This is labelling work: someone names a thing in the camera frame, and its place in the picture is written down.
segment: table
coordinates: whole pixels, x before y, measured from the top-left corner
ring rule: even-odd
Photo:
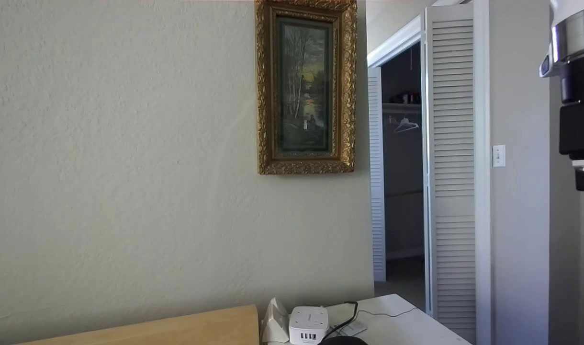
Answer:
[[[257,306],[236,306],[86,331],[29,345],[259,345]]]
[[[352,316],[352,305],[328,308],[329,324],[337,326]],[[398,295],[381,295],[358,301],[356,337],[368,345],[469,345],[463,337],[410,305]]]

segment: ornate gold frame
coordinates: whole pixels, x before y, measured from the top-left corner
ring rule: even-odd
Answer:
[[[283,46],[282,21],[306,23],[308,27],[322,25],[328,30],[328,44],[318,52],[328,52],[328,76],[320,88],[320,121],[318,132],[324,142],[322,151],[293,151],[283,149],[283,134],[289,121],[283,121]],[[322,172],[350,172],[354,170],[354,94],[356,94],[356,0],[257,0],[257,86],[259,86],[259,172],[261,174],[322,174]],[[306,69],[295,73],[305,84]],[[306,119],[305,101],[295,98],[303,107],[305,130]]]

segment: doorway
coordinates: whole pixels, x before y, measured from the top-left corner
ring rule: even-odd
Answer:
[[[385,257],[377,293],[398,293],[425,310],[421,46],[381,65]]]

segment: painting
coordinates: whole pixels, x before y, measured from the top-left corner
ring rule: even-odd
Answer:
[[[354,170],[356,2],[257,0],[259,172]]]

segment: light switch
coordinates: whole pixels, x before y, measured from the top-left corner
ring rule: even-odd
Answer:
[[[506,167],[506,145],[494,145],[494,167]]]

